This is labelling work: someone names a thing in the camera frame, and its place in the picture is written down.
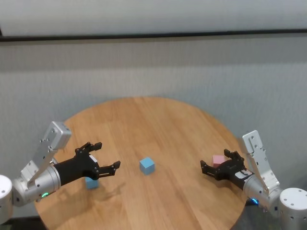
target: blue led light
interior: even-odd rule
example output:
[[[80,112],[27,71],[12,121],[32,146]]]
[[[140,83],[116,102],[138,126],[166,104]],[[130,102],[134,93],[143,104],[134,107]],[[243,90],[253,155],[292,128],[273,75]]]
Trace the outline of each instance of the blue led light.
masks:
[[[254,201],[256,205],[259,203],[258,200],[256,200],[255,198],[252,198],[252,201]]]

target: white cylindrical base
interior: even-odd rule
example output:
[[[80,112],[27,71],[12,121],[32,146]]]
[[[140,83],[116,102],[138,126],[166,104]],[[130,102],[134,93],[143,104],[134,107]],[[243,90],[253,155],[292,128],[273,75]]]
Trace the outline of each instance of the white cylindrical base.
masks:
[[[13,215],[12,182],[0,175],[0,224],[8,221]]]
[[[307,192],[300,188],[287,188],[280,194],[280,220],[282,230],[307,229]]]

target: black stripe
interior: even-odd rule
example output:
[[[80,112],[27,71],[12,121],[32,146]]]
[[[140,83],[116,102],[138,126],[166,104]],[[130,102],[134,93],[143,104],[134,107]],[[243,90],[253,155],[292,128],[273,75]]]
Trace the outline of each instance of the black stripe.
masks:
[[[307,33],[307,29],[248,30],[248,31],[223,31],[223,32],[166,33],[166,34],[1,36],[0,42],[86,40],[86,39],[94,40],[94,39],[156,38],[156,37],[188,37],[188,36],[219,36],[219,35],[265,35],[265,34],[295,34],[295,33]]]

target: wooden table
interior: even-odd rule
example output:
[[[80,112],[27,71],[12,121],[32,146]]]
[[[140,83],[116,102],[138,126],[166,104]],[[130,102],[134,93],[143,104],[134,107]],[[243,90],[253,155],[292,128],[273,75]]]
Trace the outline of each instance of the wooden table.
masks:
[[[164,98],[126,98],[88,108],[65,124],[72,137],[56,154],[59,162],[87,141],[101,141],[103,148],[92,152],[100,166],[118,160],[121,166],[98,189],[87,190],[81,178],[36,203],[50,230],[228,230],[240,216],[242,192],[200,167],[225,148],[239,150],[238,143],[202,110]],[[145,176],[139,160],[147,156],[156,170]]]

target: green led light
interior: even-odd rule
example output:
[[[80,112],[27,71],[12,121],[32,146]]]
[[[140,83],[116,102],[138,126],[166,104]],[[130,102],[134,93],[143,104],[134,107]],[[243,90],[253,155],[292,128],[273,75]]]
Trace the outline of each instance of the green led light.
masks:
[[[44,197],[46,197],[48,195],[49,195],[49,193],[44,193],[44,194],[42,194],[42,198],[44,198]]]

